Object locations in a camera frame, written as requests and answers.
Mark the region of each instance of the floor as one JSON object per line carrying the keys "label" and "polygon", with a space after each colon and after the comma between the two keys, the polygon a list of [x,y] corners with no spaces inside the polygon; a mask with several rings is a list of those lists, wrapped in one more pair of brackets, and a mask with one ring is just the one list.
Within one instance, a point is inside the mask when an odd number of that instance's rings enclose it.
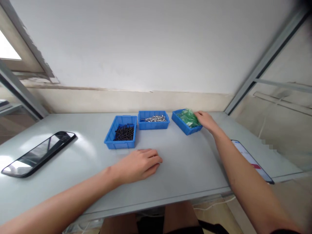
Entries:
{"label": "floor", "polygon": [[[304,233],[312,233],[312,174],[309,177],[272,185],[284,209]],[[242,233],[256,234],[242,207],[235,199],[227,203]]]}
{"label": "floor", "polygon": [[35,124],[27,114],[16,112],[0,118],[0,145]]}
{"label": "floor", "polygon": [[[204,202],[199,205],[194,206],[195,208],[202,208],[205,209],[211,206],[214,203],[224,202],[227,199],[220,198],[213,202]],[[230,234],[242,234],[243,231],[241,230],[240,226],[238,225],[235,217],[233,216],[230,208],[227,205],[228,203],[219,204],[213,206],[209,210],[202,211],[202,210],[195,210],[195,214],[199,220],[206,221],[212,224],[221,224]]]}

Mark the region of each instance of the right hand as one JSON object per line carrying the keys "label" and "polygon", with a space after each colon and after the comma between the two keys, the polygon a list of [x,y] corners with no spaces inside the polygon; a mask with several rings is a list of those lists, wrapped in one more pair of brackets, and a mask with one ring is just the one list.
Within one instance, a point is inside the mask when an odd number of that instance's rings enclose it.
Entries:
{"label": "right hand", "polygon": [[111,168],[119,184],[129,184],[155,174],[162,160],[157,150],[140,149],[132,151]]}
{"label": "right hand", "polygon": [[218,124],[214,121],[210,114],[203,111],[198,111],[194,113],[202,126],[209,130],[209,132],[215,132],[220,130]]}

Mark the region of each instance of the forearm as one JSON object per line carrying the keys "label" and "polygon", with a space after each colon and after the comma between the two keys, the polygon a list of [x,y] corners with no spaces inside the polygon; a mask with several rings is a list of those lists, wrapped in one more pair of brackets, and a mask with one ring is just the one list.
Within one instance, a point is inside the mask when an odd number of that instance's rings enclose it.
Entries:
{"label": "forearm", "polygon": [[271,187],[220,128],[212,132],[231,188],[258,233],[288,228],[298,231]]}
{"label": "forearm", "polygon": [[9,234],[59,234],[88,207],[119,186],[111,168],[44,201],[0,227]]}

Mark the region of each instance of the left hand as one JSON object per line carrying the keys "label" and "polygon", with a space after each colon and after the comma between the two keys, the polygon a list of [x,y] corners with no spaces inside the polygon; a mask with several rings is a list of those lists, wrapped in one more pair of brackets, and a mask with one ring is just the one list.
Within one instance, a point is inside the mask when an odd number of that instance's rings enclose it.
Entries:
{"label": "left hand", "polygon": [[163,159],[155,149],[140,149],[111,166],[120,184],[129,184],[155,174]]}

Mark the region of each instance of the white wall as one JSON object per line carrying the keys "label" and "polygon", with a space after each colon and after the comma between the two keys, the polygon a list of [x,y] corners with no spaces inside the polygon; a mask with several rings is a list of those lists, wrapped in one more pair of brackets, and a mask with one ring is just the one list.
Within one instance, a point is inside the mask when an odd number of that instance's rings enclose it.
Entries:
{"label": "white wall", "polygon": [[[175,111],[183,108],[223,111],[233,95],[155,91],[129,92],[78,89],[28,89],[50,113],[138,112],[142,110]],[[16,102],[0,87],[0,99]]]}
{"label": "white wall", "polygon": [[63,86],[233,94],[293,0],[11,0]]}

